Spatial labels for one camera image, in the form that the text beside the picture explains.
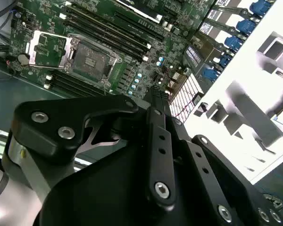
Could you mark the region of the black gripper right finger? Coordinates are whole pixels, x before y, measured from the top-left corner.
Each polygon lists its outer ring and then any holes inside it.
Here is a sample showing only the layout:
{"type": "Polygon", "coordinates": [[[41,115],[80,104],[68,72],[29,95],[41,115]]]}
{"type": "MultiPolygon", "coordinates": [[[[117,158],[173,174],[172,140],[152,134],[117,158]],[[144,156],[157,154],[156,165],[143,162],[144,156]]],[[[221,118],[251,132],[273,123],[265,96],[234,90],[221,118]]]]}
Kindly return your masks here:
{"type": "Polygon", "coordinates": [[[203,135],[190,137],[159,92],[167,128],[182,159],[183,199],[192,198],[197,226],[283,226],[283,216],[203,135]]]}

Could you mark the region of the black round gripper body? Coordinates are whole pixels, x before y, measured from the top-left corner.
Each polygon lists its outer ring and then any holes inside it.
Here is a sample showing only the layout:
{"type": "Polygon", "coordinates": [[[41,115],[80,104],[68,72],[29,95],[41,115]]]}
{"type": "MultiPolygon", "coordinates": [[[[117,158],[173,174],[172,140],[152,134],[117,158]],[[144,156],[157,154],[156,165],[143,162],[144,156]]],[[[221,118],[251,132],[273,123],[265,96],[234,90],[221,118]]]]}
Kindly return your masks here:
{"type": "Polygon", "coordinates": [[[196,187],[188,192],[169,148],[129,146],[60,181],[39,214],[41,226],[218,226],[196,187]]]}

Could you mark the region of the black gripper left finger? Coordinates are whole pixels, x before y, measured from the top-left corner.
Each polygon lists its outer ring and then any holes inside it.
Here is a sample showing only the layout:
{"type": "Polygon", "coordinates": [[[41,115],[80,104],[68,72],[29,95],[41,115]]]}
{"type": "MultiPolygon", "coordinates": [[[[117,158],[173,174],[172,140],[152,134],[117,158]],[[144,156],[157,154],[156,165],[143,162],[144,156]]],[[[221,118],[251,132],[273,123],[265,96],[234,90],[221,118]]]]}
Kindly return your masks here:
{"type": "Polygon", "coordinates": [[[14,111],[10,151],[25,150],[30,162],[17,165],[39,199],[73,172],[78,154],[126,140],[146,157],[142,190],[150,203],[164,210],[175,204],[170,110],[166,94],[151,87],[143,100],[125,95],[30,101],[14,111]]]}

